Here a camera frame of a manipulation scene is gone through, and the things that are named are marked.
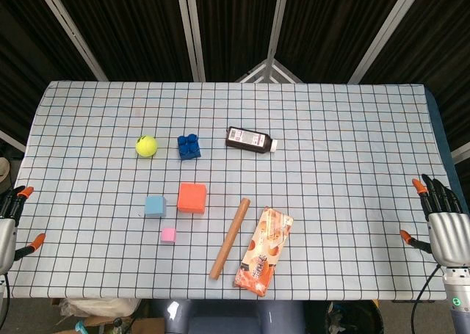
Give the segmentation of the orange snack package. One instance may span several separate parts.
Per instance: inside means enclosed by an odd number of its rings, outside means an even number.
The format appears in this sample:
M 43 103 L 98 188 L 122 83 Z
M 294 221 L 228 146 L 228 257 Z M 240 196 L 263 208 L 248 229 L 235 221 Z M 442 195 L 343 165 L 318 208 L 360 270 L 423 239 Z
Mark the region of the orange snack package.
M 293 219 L 265 207 L 248 249 L 234 278 L 234 285 L 264 297 L 282 249 L 289 238 Z

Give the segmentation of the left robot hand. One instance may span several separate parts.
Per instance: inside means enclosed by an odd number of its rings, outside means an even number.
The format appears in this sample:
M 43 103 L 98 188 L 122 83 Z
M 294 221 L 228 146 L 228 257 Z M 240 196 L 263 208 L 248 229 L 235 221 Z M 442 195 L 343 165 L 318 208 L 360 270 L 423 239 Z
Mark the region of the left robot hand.
M 34 253 L 45 241 L 46 234 L 40 233 L 29 245 L 15 248 L 24 204 L 33 191 L 32 186 L 19 186 L 0 198 L 0 275 L 7 274 L 15 261 Z

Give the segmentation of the large orange foam cube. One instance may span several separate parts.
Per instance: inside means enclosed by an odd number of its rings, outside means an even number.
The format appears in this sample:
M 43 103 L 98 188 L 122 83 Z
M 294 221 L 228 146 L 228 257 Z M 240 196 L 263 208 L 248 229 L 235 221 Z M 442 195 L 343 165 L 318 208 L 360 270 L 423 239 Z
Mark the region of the large orange foam cube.
M 204 214 L 206 209 L 206 185 L 182 182 L 178 192 L 177 209 L 184 213 Z

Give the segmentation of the blue-grey robot torso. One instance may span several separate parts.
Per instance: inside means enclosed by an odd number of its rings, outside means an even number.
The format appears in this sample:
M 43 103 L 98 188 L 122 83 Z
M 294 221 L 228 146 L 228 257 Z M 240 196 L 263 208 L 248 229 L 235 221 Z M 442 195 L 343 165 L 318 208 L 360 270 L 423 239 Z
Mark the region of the blue-grey robot torso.
M 155 301 L 165 334 L 305 334 L 303 303 L 291 300 Z

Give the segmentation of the white triangular screen foot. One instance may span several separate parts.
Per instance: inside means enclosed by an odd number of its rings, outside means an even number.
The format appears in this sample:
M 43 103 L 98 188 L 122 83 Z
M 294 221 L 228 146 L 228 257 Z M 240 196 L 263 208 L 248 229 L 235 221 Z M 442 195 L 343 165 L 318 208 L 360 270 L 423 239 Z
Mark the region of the white triangular screen foot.
M 286 66 L 274 59 L 271 65 L 263 60 L 236 80 L 239 83 L 296 84 L 303 81 Z

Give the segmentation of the blue studded toy brick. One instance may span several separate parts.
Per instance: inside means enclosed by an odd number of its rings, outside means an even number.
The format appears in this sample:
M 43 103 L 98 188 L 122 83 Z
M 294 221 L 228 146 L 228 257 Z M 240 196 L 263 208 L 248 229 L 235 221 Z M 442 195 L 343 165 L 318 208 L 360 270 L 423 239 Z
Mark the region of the blue studded toy brick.
M 177 143 L 181 160 L 201 157 L 198 136 L 196 134 L 189 134 L 187 136 L 181 135 L 178 137 Z

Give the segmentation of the white double screen frame post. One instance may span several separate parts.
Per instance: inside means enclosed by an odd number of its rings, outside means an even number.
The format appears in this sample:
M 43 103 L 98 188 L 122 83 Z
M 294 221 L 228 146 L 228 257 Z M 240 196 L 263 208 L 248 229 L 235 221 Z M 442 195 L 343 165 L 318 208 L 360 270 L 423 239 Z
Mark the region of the white double screen frame post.
M 178 0 L 193 81 L 205 82 L 197 0 Z

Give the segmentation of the black trash bin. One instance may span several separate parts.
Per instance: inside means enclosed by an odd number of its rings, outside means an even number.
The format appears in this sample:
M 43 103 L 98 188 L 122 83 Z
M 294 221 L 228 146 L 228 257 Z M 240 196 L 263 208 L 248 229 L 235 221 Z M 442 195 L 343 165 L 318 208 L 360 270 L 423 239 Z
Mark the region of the black trash bin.
M 334 301 L 325 317 L 326 334 L 384 334 L 380 311 L 371 300 Z

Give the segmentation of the checkered light blue tablecloth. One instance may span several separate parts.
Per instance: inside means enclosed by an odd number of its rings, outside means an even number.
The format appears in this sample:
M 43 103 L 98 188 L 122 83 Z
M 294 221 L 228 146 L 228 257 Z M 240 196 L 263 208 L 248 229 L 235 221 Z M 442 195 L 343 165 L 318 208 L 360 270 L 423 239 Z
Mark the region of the checkered light blue tablecloth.
M 228 147 L 230 126 L 278 140 L 274 153 Z M 32 186 L 12 295 L 250 299 L 233 281 L 265 207 L 293 219 L 270 299 L 414 298 L 435 262 L 412 180 L 458 188 L 435 102 L 420 84 L 53 81 L 18 173 Z M 181 160 L 196 134 L 201 157 Z M 136 152 L 144 135 L 157 152 Z M 206 185 L 204 214 L 180 212 L 182 182 Z M 147 218 L 145 199 L 166 199 Z M 242 198 L 250 200 L 217 280 L 209 274 Z M 175 244 L 161 244 L 175 228 Z

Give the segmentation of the medium light blue foam cube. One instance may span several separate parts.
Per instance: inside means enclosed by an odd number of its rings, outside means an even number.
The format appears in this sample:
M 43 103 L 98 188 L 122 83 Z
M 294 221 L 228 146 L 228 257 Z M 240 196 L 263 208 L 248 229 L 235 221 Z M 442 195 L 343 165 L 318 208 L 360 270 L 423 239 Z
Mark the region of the medium light blue foam cube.
M 145 216 L 162 218 L 166 216 L 166 199 L 161 195 L 149 195 L 145 199 Z

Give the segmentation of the white plastic bag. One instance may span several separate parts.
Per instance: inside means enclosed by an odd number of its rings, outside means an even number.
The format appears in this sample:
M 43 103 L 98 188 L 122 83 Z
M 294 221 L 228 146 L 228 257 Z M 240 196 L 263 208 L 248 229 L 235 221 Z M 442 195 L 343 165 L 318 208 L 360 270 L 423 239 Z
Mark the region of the white plastic bag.
M 140 299 L 105 298 L 105 299 L 61 299 L 59 309 L 62 316 L 103 316 L 125 317 L 130 316 L 138 309 Z

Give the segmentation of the wooden rolling pin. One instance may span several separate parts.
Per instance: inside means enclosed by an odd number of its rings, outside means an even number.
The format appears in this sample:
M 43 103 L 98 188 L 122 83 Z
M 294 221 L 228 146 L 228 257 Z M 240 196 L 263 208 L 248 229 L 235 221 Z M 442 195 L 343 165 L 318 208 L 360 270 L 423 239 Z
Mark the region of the wooden rolling pin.
M 242 198 L 239 204 L 238 209 L 236 210 L 235 216 L 231 222 L 230 228 L 228 229 L 227 234 L 225 235 L 225 239 L 223 244 L 217 254 L 216 260 L 211 268 L 210 271 L 210 278 L 213 280 L 217 280 L 220 276 L 220 273 L 223 270 L 225 261 L 228 257 L 228 254 L 231 251 L 231 248 L 234 244 L 235 238 L 241 228 L 242 222 L 245 218 L 247 210 L 250 206 L 250 200 L 248 198 Z

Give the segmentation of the yellow tennis ball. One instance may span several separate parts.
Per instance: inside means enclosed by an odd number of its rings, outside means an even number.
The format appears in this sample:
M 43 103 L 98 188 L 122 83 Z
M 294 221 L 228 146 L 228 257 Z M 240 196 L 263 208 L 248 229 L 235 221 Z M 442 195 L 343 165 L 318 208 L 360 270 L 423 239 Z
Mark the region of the yellow tennis ball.
M 143 158 L 150 158 L 157 152 L 157 141 L 155 137 L 144 135 L 141 136 L 135 145 L 136 152 Z

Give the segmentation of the brown bottle white cap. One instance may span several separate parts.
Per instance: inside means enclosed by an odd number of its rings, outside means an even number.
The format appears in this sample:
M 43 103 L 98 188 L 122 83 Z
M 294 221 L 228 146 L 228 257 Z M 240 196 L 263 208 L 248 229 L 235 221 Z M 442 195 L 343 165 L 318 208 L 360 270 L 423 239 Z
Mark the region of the brown bottle white cap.
M 233 126 L 227 130 L 225 143 L 228 147 L 255 153 L 274 153 L 278 148 L 278 140 L 272 139 L 268 134 Z

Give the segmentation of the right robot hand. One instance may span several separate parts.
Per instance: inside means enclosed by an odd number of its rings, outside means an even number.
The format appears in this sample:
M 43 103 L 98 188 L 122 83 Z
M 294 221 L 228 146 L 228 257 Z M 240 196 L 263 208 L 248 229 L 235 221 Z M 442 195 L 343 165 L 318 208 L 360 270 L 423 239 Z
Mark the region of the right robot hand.
M 457 195 L 438 179 L 423 174 L 412 184 L 420 198 L 429 242 L 419 241 L 407 231 L 399 232 L 407 245 L 431 254 L 448 268 L 470 268 L 470 216 L 463 212 Z

